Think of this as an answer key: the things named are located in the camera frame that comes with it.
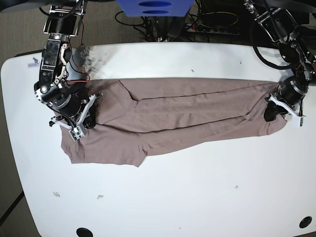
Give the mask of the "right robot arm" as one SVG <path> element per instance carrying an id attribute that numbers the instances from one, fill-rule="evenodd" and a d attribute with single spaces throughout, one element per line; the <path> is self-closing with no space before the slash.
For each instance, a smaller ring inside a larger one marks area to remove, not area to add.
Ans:
<path id="1" fill-rule="evenodd" d="M 96 106 L 89 98 L 89 78 L 68 81 L 67 65 L 73 65 L 70 39 L 78 35 L 87 1 L 67 0 L 53 4 L 46 15 L 44 33 L 48 40 L 41 55 L 39 80 L 34 85 L 36 98 L 58 114 L 71 129 L 79 125 L 92 129 L 96 124 Z"/>

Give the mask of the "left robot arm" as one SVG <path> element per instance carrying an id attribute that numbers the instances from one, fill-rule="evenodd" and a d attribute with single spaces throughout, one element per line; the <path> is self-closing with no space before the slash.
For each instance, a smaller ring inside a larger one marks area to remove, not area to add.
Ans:
<path id="1" fill-rule="evenodd" d="M 286 7 L 277 6 L 275 1 L 245 0 L 245 8 L 254 17 L 250 26 L 250 42 L 259 60 L 266 66 L 277 70 L 291 70 L 294 75 L 284 80 L 266 101 L 264 112 L 267 122 L 274 121 L 277 115 L 289 114 L 292 123 L 303 124 L 303 99 L 309 86 L 316 84 L 316 56 L 309 50 L 299 32 L 299 25 Z M 277 44 L 279 53 L 287 65 L 280 66 L 266 60 L 259 52 L 254 40 L 254 28 L 259 25 Z"/>

